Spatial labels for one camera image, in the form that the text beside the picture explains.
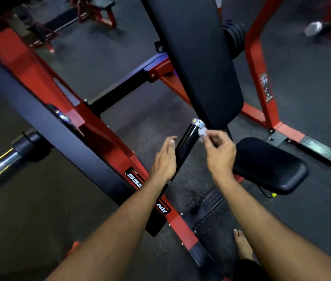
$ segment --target gym floor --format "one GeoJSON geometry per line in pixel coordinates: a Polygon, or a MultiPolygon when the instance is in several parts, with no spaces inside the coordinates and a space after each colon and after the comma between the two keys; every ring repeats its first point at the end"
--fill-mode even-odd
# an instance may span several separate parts
{"type": "MultiPolygon", "coordinates": [[[[266,0],[223,0],[223,18],[249,28],[266,0]]],[[[283,122],[331,147],[331,40],[313,41],[303,28],[321,19],[329,0],[285,0],[262,35],[264,56],[283,122]]],[[[92,99],[156,52],[157,34],[140,0],[115,0],[118,26],[74,23],[53,41],[55,70],[82,98],[92,99]]],[[[32,7],[42,22],[55,17],[63,0],[32,7]]],[[[234,60],[245,101],[260,108],[242,53],[234,60]]],[[[182,136],[194,110],[160,81],[146,83],[105,111],[102,120],[149,167],[164,138],[182,136]]],[[[238,116],[229,125],[235,141],[265,139],[269,132],[238,116]]],[[[0,154],[29,125],[0,100],[0,154]]],[[[288,196],[268,199],[257,186],[247,191],[286,225],[331,255],[331,169],[283,143],[303,159],[310,175],[288,196]]],[[[166,195],[187,211],[213,187],[205,152],[197,144],[166,195]]],[[[40,280],[73,241],[84,240],[117,206],[56,150],[30,165],[0,189],[0,280],[40,280]]],[[[221,203],[197,227],[196,235],[228,276],[237,260],[233,229],[239,225],[221,203]]],[[[128,269],[129,280],[202,280],[176,234],[165,226],[147,233],[128,269]]]]}

